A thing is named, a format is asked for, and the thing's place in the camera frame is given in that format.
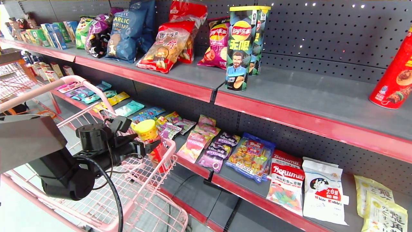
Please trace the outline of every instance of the yellow jar lid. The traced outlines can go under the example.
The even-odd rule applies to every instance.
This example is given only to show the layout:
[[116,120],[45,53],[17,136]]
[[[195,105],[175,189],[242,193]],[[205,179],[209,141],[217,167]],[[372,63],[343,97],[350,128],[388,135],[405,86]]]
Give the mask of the yellow jar lid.
[[153,119],[147,119],[144,120],[143,122],[139,122],[133,127],[133,130],[137,134],[144,134],[148,131],[153,130],[153,128],[156,128],[155,121]]
[[242,7],[231,7],[229,11],[242,11],[242,10],[260,10],[259,6],[242,6]]
[[266,10],[270,10],[272,9],[272,7],[268,7],[268,6],[260,6],[261,9],[266,9]]

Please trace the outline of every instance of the pink shopping cart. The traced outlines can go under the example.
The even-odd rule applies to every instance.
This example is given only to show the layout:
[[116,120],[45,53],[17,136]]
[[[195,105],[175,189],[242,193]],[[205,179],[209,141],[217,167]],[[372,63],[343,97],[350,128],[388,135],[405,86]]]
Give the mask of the pink shopping cart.
[[[66,148],[71,154],[75,154],[82,149],[80,139],[75,136],[75,128],[102,123],[102,120],[116,116],[104,94],[83,78],[79,76],[64,77],[0,104],[0,112],[2,109],[10,109],[14,105],[73,81],[82,83],[94,91],[108,106],[107,111],[99,113],[99,118],[93,116],[96,115],[92,111],[95,105],[91,105],[57,125],[68,141]],[[133,131],[128,130],[123,135],[130,133]],[[128,158],[122,161],[121,166],[112,166],[112,171],[106,171],[110,174],[123,209],[123,231],[157,232],[168,230],[182,232],[186,229],[188,222],[186,211],[159,192],[160,185],[167,178],[173,166],[176,165],[177,160],[174,155],[176,150],[174,141],[168,140],[166,143],[169,149],[156,167],[147,158]],[[168,164],[171,168],[161,173],[159,167],[163,164]],[[88,225],[102,232],[118,231],[120,228],[118,204],[111,186],[105,184],[105,178],[98,178],[94,185],[96,190],[79,201],[48,197],[43,191],[40,177],[28,164],[23,164],[1,174],[0,180],[75,231],[83,231],[80,228],[83,225]]]

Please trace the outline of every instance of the lay's chip canister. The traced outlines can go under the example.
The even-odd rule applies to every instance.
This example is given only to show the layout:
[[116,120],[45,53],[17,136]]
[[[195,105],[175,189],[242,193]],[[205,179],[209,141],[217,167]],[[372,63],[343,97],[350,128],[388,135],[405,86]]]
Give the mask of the lay's chip canister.
[[260,6],[230,8],[225,79],[226,88],[229,90],[244,91],[246,89],[260,9]]
[[253,41],[252,57],[250,59],[249,76],[256,76],[260,74],[260,65],[263,51],[263,38],[265,37],[265,25],[266,19],[269,15],[271,7],[260,6],[260,10],[257,12],[257,23],[255,40]]

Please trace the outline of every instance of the pink candy bag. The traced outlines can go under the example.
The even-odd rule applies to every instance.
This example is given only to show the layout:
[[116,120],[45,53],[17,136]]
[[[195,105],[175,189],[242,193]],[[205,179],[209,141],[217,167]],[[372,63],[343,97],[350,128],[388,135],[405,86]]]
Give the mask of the pink candy bag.
[[197,64],[226,69],[229,17],[210,19],[208,23],[210,47],[206,50],[203,59]]

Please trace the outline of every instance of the wire basket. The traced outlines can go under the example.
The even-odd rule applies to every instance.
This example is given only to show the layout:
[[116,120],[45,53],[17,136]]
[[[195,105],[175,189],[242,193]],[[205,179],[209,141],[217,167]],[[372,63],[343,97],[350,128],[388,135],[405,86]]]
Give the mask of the wire basket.
[[[102,122],[92,115],[92,108],[95,105],[87,107],[58,124],[60,131],[68,141],[66,147],[71,154],[81,150],[80,140],[75,136],[75,129],[82,125]],[[107,117],[104,114],[105,112],[101,113],[102,118]],[[129,158],[123,161],[122,166],[113,168],[116,173],[112,173],[111,179],[122,203],[124,231],[157,232],[167,229],[171,232],[182,232],[187,226],[186,211],[158,191],[177,160],[173,154],[176,145],[171,140],[167,141],[167,144],[168,152],[157,167],[154,167],[147,158],[142,160]],[[160,173],[159,167],[165,162],[169,162],[171,168]],[[112,191],[107,185],[92,191],[80,201],[71,201],[47,197],[43,192],[40,178],[28,164],[6,172],[4,177],[11,178],[55,211],[68,214],[99,231],[117,231],[117,207]],[[99,178],[94,187],[99,187],[104,183],[105,179]]]

